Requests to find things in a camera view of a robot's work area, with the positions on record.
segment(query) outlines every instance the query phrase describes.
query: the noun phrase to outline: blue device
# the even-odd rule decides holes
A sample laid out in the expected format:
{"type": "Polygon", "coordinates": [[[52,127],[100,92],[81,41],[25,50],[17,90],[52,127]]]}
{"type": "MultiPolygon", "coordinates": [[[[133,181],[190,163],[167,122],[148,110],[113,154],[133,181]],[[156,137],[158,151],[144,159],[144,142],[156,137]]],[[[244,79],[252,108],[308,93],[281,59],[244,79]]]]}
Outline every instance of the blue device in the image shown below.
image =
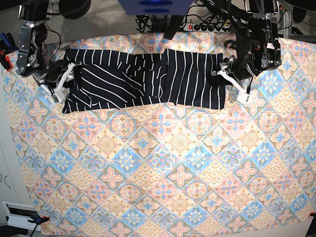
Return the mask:
{"type": "Polygon", "coordinates": [[[118,0],[128,15],[185,15],[193,0],[118,0]]]}

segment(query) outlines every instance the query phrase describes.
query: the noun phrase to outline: gray carpet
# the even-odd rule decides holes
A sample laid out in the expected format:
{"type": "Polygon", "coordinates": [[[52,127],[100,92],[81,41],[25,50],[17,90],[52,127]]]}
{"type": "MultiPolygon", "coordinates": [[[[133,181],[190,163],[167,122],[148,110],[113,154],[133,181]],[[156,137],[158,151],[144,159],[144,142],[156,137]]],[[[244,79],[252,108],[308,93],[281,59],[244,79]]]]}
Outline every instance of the gray carpet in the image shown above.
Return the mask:
{"type": "MultiPolygon", "coordinates": [[[[55,0],[54,9],[58,9],[58,0],[55,0]]],[[[232,3],[244,9],[243,0],[232,0],[232,3]]],[[[0,33],[11,32],[18,43],[20,27],[23,21],[17,19],[18,9],[10,9],[0,12],[0,33]]],[[[207,14],[206,8],[194,7],[190,14],[203,16],[207,14]]],[[[316,13],[308,12],[304,19],[306,23],[316,25],[316,13]]],[[[196,17],[189,18],[193,23],[199,23],[196,17]]],[[[135,16],[125,14],[118,0],[92,0],[88,13],[78,20],[68,20],[62,16],[52,16],[48,25],[60,32],[62,41],[79,40],[96,36],[109,36],[117,34],[137,33],[135,16]]],[[[293,24],[304,34],[316,34],[316,27],[305,23],[293,24]]],[[[46,43],[58,42],[59,38],[54,33],[49,33],[46,43]]]]}

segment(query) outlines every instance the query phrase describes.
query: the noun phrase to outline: navy striped garment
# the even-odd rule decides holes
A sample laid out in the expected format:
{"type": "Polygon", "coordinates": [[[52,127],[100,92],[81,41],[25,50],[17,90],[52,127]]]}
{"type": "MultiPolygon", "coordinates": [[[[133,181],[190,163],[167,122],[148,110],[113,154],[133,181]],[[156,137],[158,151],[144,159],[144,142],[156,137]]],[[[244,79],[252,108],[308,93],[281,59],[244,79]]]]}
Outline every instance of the navy striped garment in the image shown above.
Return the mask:
{"type": "Polygon", "coordinates": [[[225,84],[211,76],[223,54],[166,49],[132,55],[112,50],[70,49],[65,63],[81,63],[81,80],[70,88],[63,113],[173,102],[221,110],[225,84]]]}

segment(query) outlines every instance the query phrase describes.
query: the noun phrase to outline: power outlet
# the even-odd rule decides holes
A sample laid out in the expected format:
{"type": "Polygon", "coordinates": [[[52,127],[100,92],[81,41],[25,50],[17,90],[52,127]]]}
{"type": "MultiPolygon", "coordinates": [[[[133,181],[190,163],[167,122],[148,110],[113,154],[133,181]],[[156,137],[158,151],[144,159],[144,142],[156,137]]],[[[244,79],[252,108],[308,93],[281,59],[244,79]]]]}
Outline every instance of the power outlet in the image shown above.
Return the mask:
{"type": "Polygon", "coordinates": [[[208,26],[207,24],[195,24],[195,23],[187,23],[185,27],[183,28],[184,31],[187,32],[217,32],[217,33],[227,33],[229,32],[227,26],[223,26],[220,29],[220,26],[215,27],[214,26],[208,26]]]}

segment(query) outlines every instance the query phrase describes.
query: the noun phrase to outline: patterned tablecloth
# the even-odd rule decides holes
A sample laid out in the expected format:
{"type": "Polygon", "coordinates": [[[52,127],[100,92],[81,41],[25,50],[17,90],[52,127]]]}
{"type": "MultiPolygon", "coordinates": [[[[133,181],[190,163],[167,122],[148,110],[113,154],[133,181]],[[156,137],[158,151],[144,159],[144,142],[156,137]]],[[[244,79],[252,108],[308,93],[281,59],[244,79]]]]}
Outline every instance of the patterned tablecloth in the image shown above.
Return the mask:
{"type": "MultiPolygon", "coordinates": [[[[62,47],[228,56],[228,39],[138,34],[62,47]]],[[[25,185],[50,217],[43,233],[212,236],[307,220],[316,209],[316,52],[280,43],[283,64],[254,80],[254,102],[239,104],[227,87],[222,111],[167,103],[63,115],[32,78],[2,70],[25,185]]]]}

